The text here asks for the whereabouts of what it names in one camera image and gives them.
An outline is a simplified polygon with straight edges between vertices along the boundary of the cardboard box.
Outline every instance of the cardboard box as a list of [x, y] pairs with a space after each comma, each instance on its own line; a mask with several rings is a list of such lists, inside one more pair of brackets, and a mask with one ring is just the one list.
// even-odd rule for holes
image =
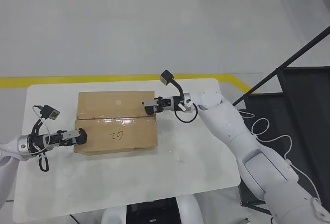
[[156, 116], [147, 115], [142, 102], [153, 91], [80, 92], [75, 128], [83, 128], [87, 142], [74, 151], [98, 155], [157, 146]]

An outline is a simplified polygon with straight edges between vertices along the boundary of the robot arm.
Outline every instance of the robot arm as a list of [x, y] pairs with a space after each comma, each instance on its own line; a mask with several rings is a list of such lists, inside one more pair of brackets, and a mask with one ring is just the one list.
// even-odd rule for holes
[[36, 158], [58, 146], [84, 144], [87, 140], [87, 134], [83, 129], [70, 132], [59, 130], [50, 134], [49, 139], [48, 134], [38, 134], [40, 126], [41, 123], [38, 121], [32, 134], [17, 137], [8, 144], [0, 143], [0, 209], [12, 189], [19, 161]]
[[[166, 85], [175, 82], [168, 71], [161, 80]], [[289, 161], [260, 144], [239, 112], [220, 93], [158, 97], [143, 104], [149, 114], [164, 110], [198, 112], [210, 132], [234, 154], [242, 180], [258, 199], [266, 201], [277, 223], [330, 223], [328, 211], [297, 183], [298, 175]]]

